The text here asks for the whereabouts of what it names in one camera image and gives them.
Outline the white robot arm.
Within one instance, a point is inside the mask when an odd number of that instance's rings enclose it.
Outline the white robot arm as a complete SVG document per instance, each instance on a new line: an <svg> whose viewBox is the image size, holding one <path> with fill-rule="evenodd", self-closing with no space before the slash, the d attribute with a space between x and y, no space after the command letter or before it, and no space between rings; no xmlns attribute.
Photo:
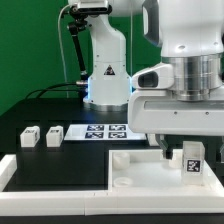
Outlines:
<svg viewBox="0 0 224 224"><path fill-rule="evenodd" d="M224 0L68 0L69 13L89 29L93 72L86 106L125 110L129 128L153 134L224 137ZM159 64L126 72L126 39L111 16L143 17L144 35L160 47Z"/></svg>

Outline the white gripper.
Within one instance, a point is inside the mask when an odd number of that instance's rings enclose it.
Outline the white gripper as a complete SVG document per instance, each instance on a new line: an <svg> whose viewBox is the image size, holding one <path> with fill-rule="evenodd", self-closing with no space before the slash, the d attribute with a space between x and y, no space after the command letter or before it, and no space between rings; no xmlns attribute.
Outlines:
<svg viewBox="0 0 224 224"><path fill-rule="evenodd" d="M167 91L136 90L128 104L128 125L133 132L156 134L163 157L169 160L173 149L164 135L222 136L224 163L224 100L181 102Z"/></svg>

